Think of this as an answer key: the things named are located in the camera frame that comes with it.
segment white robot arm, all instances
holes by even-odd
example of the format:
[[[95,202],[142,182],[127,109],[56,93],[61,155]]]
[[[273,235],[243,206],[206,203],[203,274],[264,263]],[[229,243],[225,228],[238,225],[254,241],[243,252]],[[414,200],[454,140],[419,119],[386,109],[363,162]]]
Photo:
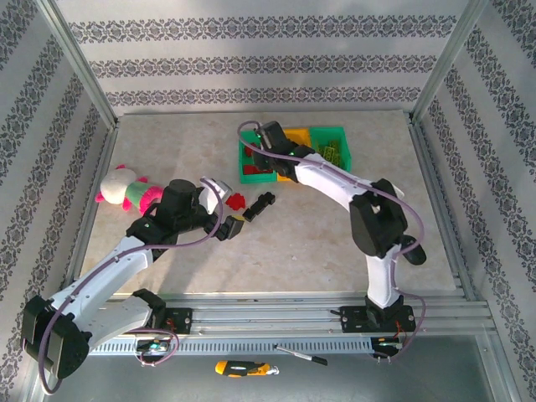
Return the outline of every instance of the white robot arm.
[[[304,162],[299,163],[295,167],[297,181],[326,194],[329,198],[341,204],[341,206],[348,212],[350,212],[350,204],[353,201],[353,197],[365,194],[366,190],[349,184],[347,180],[342,180],[340,175],[368,186],[372,184],[369,180],[358,178],[338,167],[334,167],[317,153],[309,154],[303,159]],[[332,169],[336,169],[339,175],[334,175],[332,169],[322,169],[321,167],[319,168],[318,166],[308,164],[306,161],[326,163],[330,165]],[[402,194],[400,190],[397,190],[398,189],[395,188],[397,193]],[[369,273],[367,296],[370,301],[381,308],[391,306],[400,296],[398,291],[391,286],[393,283],[393,273],[390,269],[393,255],[398,251],[400,251],[400,244],[393,245],[383,258],[374,255],[366,255],[367,269]]]
[[[222,201],[232,189],[225,183],[203,178],[209,182]],[[38,359],[44,329],[52,316],[70,300],[54,323],[46,351],[45,367],[58,379],[71,375],[84,361],[88,352],[116,335],[140,327],[160,328],[163,325],[165,302],[150,291],[141,289],[122,303],[101,310],[109,298],[129,279],[146,269],[165,249],[144,249],[146,245],[175,245],[181,233],[203,228],[209,235],[227,240],[241,230],[243,220],[229,216],[217,228],[218,217],[213,214],[218,203],[212,189],[196,188],[186,180],[173,180],[164,189],[162,200],[154,204],[140,219],[132,223],[114,250],[74,284],[52,295],[31,299],[23,311],[22,345]],[[138,248],[137,251],[125,252]],[[73,295],[78,285],[86,284]]]

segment red object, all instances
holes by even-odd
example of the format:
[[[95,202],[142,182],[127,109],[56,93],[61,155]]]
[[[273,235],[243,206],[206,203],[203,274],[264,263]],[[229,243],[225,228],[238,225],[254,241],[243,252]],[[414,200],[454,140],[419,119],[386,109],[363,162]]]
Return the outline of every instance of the red object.
[[[244,165],[242,167],[244,174],[261,174],[261,173],[272,173],[273,170],[259,170],[255,165]]]
[[[168,318],[166,320],[166,324],[169,326],[169,329],[171,329],[173,332],[177,331],[177,327],[175,327],[175,322],[172,318]]]
[[[245,198],[240,193],[234,193],[227,199],[227,201],[225,201],[225,203],[234,211],[245,208]]]
[[[131,200],[125,197],[125,199],[123,199],[123,211],[129,211],[131,209],[131,206]]]
[[[151,186],[142,195],[140,199],[140,212],[145,214],[145,211],[149,209],[153,201],[160,201],[164,195],[164,189],[158,186]]]
[[[250,145],[254,146],[255,148],[259,147],[257,144],[254,144],[253,142]],[[253,150],[251,148],[245,147],[244,152],[245,152],[245,155],[247,157],[252,157],[253,156]]]

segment yellow utility knife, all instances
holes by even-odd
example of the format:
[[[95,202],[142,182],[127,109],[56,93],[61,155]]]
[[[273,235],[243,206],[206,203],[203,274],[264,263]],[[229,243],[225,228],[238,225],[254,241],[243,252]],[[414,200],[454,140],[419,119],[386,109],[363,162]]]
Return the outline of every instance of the yellow utility knife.
[[[238,378],[249,375],[276,375],[279,374],[279,369],[276,366],[270,366],[268,363],[224,360],[216,364],[216,373]]]

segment stuffed toy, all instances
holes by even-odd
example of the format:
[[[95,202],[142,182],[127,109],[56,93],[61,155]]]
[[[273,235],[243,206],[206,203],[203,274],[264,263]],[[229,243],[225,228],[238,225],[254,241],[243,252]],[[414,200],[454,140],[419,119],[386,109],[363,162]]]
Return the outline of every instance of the stuffed toy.
[[[149,184],[146,177],[137,178],[134,171],[125,165],[108,172],[100,185],[100,192],[95,197],[97,203],[108,201],[110,204],[122,204],[125,211],[134,205],[142,214],[154,201],[162,198],[164,191],[161,187]]]

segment wire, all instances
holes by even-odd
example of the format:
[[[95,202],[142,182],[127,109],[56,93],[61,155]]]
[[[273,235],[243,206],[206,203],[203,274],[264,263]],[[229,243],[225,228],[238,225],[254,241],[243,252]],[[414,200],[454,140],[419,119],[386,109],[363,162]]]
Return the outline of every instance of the wire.
[[[400,323],[397,321],[394,322],[396,324],[396,334],[393,336],[393,338],[396,338],[399,336],[400,331],[402,331],[402,327],[400,326]]]
[[[216,188],[208,180],[205,180],[204,178],[201,178],[200,181],[201,181],[201,183],[206,184],[210,188],[210,190],[214,193],[214,195],[216,196],[216,199],[218,200],[219,215],[218,215],[218,218],[216,220],[216,224],[214,225],[214,227],[212,228],[210,233],[208,233],[206,236],[204,236],[203,238],[201,238],[199,240],[195,240],[195,241],[192,241],[190,243],[184,243],[184,244],[181,244],[181,245],[140,245],[138,247],[133,247],[133,248],[131,248],[129,250],[122,251],[118,255],[114,255],[113,257],[111,257],[108,261],[106,261],[105,263],[100,265],[98,268],[96,268],[93,272],[91,272],[83,281],[80,282],[80,284],[78,284],[78,286],[71,292],[71,294],[68,295],[65,298],[64,302],[61,304],[61,306],[59,306],[58,310],[56,310],[56,313],[52,316],[52,318],[50,319],[47,327],[44,329],[43,337],[41,338],[41,343],[39,344],[39,355],[38,355],[39,379],[41,381],[43,391],[47,395],[52,395],[52,394],[56,393],[58,391],[60,385],[61,385],[61,379],[59,379],[58,382],[56,383],[56,385],[54,386],[54,388],[51,389],[49,387],[49,385],[47,384],[47,379],[45,378],[45,373],[44,373],[44,360],[45,360],[44,355],[45,355],[46,350],[48,348],[48,343],[49,343],[50,333],[52,332],[52,327],[58,321],[59,316],[65,310],[65,308],[67,308],[67,306],[79,295],[80,291],[84,288],[84,286],[86,286],[93,278],[95,278],[97,275],[99,275],[108,266],[110,266],[114,262],[118,262],[121,258],[125,257],[126,255],[136,253],[137,251],[141,251],[141,250],[155,250],[155,249],[170,250],[170,249],[178,249],[178,248],[183,248],[183,247],[189,247],[189,246],[192,246],[192,245],[200,245],[203,242],[205,242],[208,239],[210,239],[216,233],[216,231],[219,229],[219,226],[220,226],[221,221],[222,221],[222,217],[224,216],[224,203],[222,202],[221,197],[219,196],[218,191],[216,190]]]
[[[173,345],[172,351],[169,352],[168,354],[166,354],[165,356],[163,356],[162,358],[160,358],[159,360],[157,360],[156,362],[147,363],[145,360],[143,360],[144,352],[142,352],[140,354],[140,357],[139,358],[137,357],[137,359],[142,363],[143,366],[156,367],[159,364],[162,364],[166,360],[170,359],[175,354],[175,352],[178,351],[178,336],[173,331],[170,331],[170,330],[167,330],[167,329],[156,329],[156,328],[138,328],[138,329],[133,329],[132,331],[129,331],[127,333],[131,333],[131,334],[137,334],[137,333],[161,333],[161,334],[164,334],[164,335],[169,335],[170,342],[171,342],[172,339],[175,339],[175,344]]]
[[[244,128],[244,126],[247,126],[249,124],[256,125],[257,129],[260,128],[260,123],[258,121],[248,120],[248,121],[244,121],[243,123],[241,123],[238,126],[236,132],[238,133],[238,137],[240,139],[240,142],[242,142],[244,144],[244,146],[248,147],[251,151],[257,152],[260,155],[264,155],[266,157],[274,157],[276,159],[282,159],[282,160],[286,160],[286,161],[305,163],[305,164],[309,164],[311,166],[316,166],[318,168],[328,170],[330,173],[332,173],[333,175],[337,176],[338,178],[340,178],[341,180],[343,180],[346,183],[349,183],[349,184],[351,184],[353,186],[360,187],[360,188],[362,188],[364,190],[370,191],[372,193],[375,193],[375,194],[377,194],[379,196],[385,197],[385,198],[397,203],[402,208],[404,208],[408,213],[410,213],[410,215],[413,216],[413,218],[415,219],[415,222],[417,223],[417,226],[419,227],[419,235],[417,236],[416,242],[411,244],[411,245],[409,245],[409,246],[407,246],[406,248],[401,249],[398,252],[394,253],[393,254],[393,259],[391,260],[390,266],[389,266],[389,270],[390,270],[391,278],[392,278],[391,285],[393,286],[393,288],[396,289],[401,295],[409,297],[409,298],[417,299],[422,304],[422,313],[420,314],[419,321],[415,325],[415,330],[411,334],[410,338],[407,340],[407,343],[405,344],[405,346],[403,346],[402,349],[400,349],[400,351],[396,355],[394,355],[394,357],[391,359],[391,361],[396,360],[402,354],[402,352],[404,352],[411,345],[411,343],[413,342],[413,340],[415,338],[415,335],[420,330],[420,327],[422,326],[422,322],[424,321],[425,315],[426,315],[426,302],[425,302],[425,299],[423,297],[421,297],[421,296],[414,295],[413,293],[408,293],[408,292],[405,292],[405,291],[401,291],[396,286],[396,282],[394,280],[394,269],[396,267],[396,261],[399,258],[399,256],[401,256],[403,254],[406,254],[406,253],[412,251],[413,249],[415,249],[416,247],[418,247],[419,244],[422,242],[422,240],[425,237],[425,226],[424,226],[424,224],[422,222],[422,219],[420,218],[419,214],[417,214],[417,211],[415,211],[413,208],[411,208],[411,206],[408,203],[406,203],[404,200],[402,200],[402,199],[400,199],[398,197],[395,197],[392,194],[386,193],[385,191],[378,190],[377,188],[368,186],[366,184],[360,183],[359,181],[357,181],[355,179],[349,178],[346,174],[341,173],[338,169],[336,169],[331,163],[329,163],[327,161],[319,162],[319,161],[312,161],[312,160],[309,160],[309,159],[305,159],[305,158],[302,158],[302,157],[291,157],[289,155],[278,155],[276,153],[268,152],[268,151],[266,151],[264,149],[259,149],[257,147],[254,147],[253,145],[248,143],[244,139],[244,137],[242,136],[242,128]]]

